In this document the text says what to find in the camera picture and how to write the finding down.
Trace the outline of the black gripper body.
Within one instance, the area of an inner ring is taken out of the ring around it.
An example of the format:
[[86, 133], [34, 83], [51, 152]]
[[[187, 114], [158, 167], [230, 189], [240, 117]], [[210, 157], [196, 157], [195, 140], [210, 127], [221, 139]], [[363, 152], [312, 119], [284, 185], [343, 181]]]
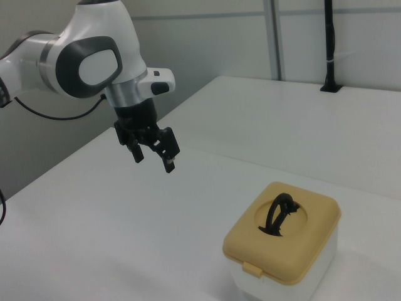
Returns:
[[148, 98], [131, 107], [115, 107], [118, 120], [114, 123], [119, 139], [139, 130], [159, 130], [154, 100]]

